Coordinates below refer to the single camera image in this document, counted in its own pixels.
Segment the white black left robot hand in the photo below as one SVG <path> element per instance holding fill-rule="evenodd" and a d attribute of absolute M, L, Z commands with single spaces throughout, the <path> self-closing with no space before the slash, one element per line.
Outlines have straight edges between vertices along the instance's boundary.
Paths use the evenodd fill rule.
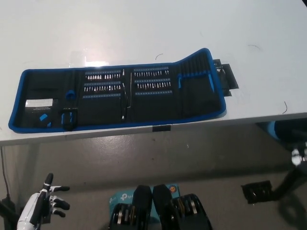
<path fill-rule="evenodd" d="M 53 173 L 49 173 L 42 188 L 32 194 L 18 219 L 18 230 L 39 230 L 44 219 L 51 215 L 66 217 L 64 210 L 70 209 L 70 204 L 54 195 L 55 192 L 66 192 L 69 186 L 52 185 Z"/>

